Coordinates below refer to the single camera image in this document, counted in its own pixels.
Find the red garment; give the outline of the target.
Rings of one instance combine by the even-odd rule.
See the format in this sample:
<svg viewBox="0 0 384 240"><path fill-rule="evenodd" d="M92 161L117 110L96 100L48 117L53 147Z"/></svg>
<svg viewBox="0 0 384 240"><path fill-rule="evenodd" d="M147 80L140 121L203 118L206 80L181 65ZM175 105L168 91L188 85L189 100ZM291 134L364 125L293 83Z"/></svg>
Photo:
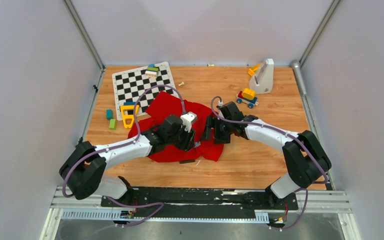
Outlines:
<svg viewBox="0 0 384 240"><path fill-rule="evenodd" d="M204 157L207 160L218 161L224 146L214 144L214 135L211 131L211 139L201 141L207 117L213 116L209 107L200 103L180 100L165 91L159 92L146 110L150 116L137 122L128 133L128 137L135 137L138 133L149 137L151 152L148 158L158 163L179 162L195 160ZM177 148L180 134L185 131L180 116L188 112L197 115L196 122L192 125L195 130L195 148L188 152Z"/></svg>

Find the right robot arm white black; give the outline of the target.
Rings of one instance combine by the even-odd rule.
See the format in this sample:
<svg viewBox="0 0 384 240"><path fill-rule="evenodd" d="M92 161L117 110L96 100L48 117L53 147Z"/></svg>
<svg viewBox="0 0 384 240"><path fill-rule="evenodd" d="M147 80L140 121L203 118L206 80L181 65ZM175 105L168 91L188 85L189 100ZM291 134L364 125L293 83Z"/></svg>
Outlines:
<svg viewBox="0 0 384 240"><path fill-rule="evenodd" d="M219 113L207 117L202 141L229 144L231 135L235 135L283 154L287 172L265 189L265 201L270 208L278 209L288 195L317 183L320 177L327 181L332 163L312 131L275 127L254 115L244 115L233 101L220 105L218 110Z"/></svg>

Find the black square frame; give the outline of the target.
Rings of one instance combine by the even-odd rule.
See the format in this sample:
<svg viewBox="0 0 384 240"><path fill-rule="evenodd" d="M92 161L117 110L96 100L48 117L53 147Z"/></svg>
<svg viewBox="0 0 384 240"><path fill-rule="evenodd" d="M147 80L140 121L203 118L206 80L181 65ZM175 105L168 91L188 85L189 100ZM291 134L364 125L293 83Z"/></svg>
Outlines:
<svg viewBox="0 0 384 240"><path fill-rule="evenodd" d="M179 164L188 164L188 163L195 163L195 162L196 162L195 159L188 159L188 160L179 161Z"/></svg>

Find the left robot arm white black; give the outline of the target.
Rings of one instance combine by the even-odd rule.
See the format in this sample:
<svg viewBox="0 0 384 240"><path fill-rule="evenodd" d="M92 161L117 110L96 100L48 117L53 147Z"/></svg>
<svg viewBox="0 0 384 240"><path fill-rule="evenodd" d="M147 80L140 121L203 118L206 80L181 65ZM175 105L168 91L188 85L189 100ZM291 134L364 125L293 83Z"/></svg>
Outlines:
<svg viewBox="0 0 384 240"><path fill-rule="evenodd" d="M193 123L197 115L188 112L181 116L169 115L162 124L126 140L112 144L78 144L59 169L60 176L77 200L91 195L111 197L120 206L129 206L133 193L122 177L110 177L105 171L126 161L152 156L167 146L188 152L195 146Z"/></svg>

